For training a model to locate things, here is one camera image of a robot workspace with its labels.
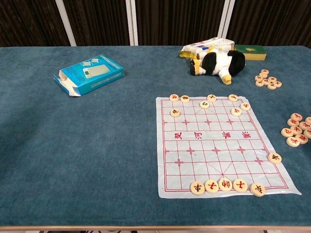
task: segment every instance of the blue tablecloth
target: blue tablecloth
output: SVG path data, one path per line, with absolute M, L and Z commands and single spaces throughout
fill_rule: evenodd
M 181 47 L 0 48 L 0 225 L 311 225 L 311 142 L 291 148 L 280 130 L 311 116 L 311 50 L 266 47 L 232 85 L 189 73 Z M 59 69 L 98 54 L 125 77 L 73 98 Z M 263 68 L 283 82 L 255 86 Z M 161 199 L 156 97 L 245 96 L 302 196 Z

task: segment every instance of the product image on box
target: product image on box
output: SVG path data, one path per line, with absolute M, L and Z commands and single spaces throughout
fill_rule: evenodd
M 123 68 L 102 54 L 61 69 L 54 79 L 70 96 L 81 96 L 123 76 Z

